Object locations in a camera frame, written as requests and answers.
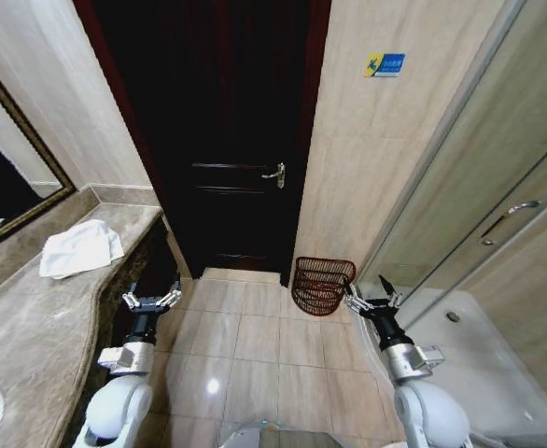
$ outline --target white towel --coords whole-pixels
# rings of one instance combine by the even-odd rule
[[[51,235],[43,247],[39,275],[56,280],[103,268],[124,257],[120,237],[99,219]]]

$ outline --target marble countertop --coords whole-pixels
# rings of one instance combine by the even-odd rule
[[[59,444],[93,362],[100,292],[160,214],[154,206],[100,203],[82,220],[105,221],[124,258],[52,280],[39,277],[37,255],[0,286],[0,446]]]

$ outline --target robotic hand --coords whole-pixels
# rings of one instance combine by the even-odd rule
[[[415,345],[396,321],[401,294],[381,275],[387,298],[364,301],[353,285],[346,286],[344,302],[371,320],[379,336],[379,355],[395,386],[396,411],[409,448],[472,448],[469,419],[443,389],[422,378],[444,361],[436,346]]]
[[[153,365],[158,317],[176,305],[181,297],[179,281],[163,297],[137,299],[132,292],[122,295],[134,313],[133,329],[122,347],[105,348],[97,361],[109,368],[111,374],[121,376],[111,380],[91,398],[85,424],[74,448],[133,448],[153,398],[147,382]]]

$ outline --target door handle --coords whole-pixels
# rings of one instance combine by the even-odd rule
[[[525,210],[526,208],[536,208],[541,205],[541,201],[527,201],[525,203],[518,203],[517,205],[514,205],[508,209],[506,213],[504,213],[501,217],[496,219],[496,221],[489,226],[489,228],[481,235],[481,244],[482,245],[494,245],[496,243],[495,240],[492,240],[491,238],[487,238],[487,235],[491,233],[491,231],[495,230],[497,226],[499,226],[502,222],[504,222],[506,219],[511,217],[512,215],[520,212],[521,210]]]
[[[286,165],[283,162],[278,163],[277,171],[275,173],[270,175],[261,175],[261,177],[264,179],[273,179],[274,177],[277,177],[277,187],[282,189],[286,183]]]

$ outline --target countertop edge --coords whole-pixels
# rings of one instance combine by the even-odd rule
[[[95,211],[98,207],[100,207],[101,204],[97,205],[93,210],[89,212],[89,215]],[[77,376],[75,378],[74,384],[73,384],[73,390],[74,393],[72,393],[71,397],[68,398],[66,401],[66,409],[63,411],[63,414],[61,417],[59,417],[56,420],[56,424],[54,425],[53,429],[51,430],[48,439],[44,446],[46,447],[54,447],[59,446],[62,438],[68,428],[68,424],[70,423],[70,420],[74,414],[75,408],[77,406],[78,399],[80,398],[80,395],[82,393],[82,387],[85,385],[85,381],[87,380],[87,375],[89,373],[89,367],[93,362],[93,352],[94,352],[94,346],[97,341],[97,334],[99,331],[99,298],[101,297],[102,291],[105,289],[105,287],[108,285],[110,280],[114,277],[120,266],[126,261],[126,259],[131,256],[131,254],[134,252],[134,250],[138,247],[138,245],[143,241],[143,238],[147,235],[147,233],[150,231],[150,229],[153,227],[153,225],[158,221],[158,219],[161,217],[161,209],[159,207],[154,206],[147,206],[147,208],[155,208],[156,213],[155,216],[150,220],[147,226],[143,229],[142,232],[138,234],[136,239],[133,241],[132,245],[128,248],[126,254],[124,254],[124,257],[118,260],[118,262],[113,263],[110,265],[109,272],[105,275],[104,278],[100,279],[95,286],[93,287],[92,293],[91,293],[91,309],[90,309],[90,327],[92,327],[92,330],[90,333],[87,334],[87,339],[85,340],[85,343],[83,344],[83,356],[84,358],[81,359],[81,362],[77,369]]]

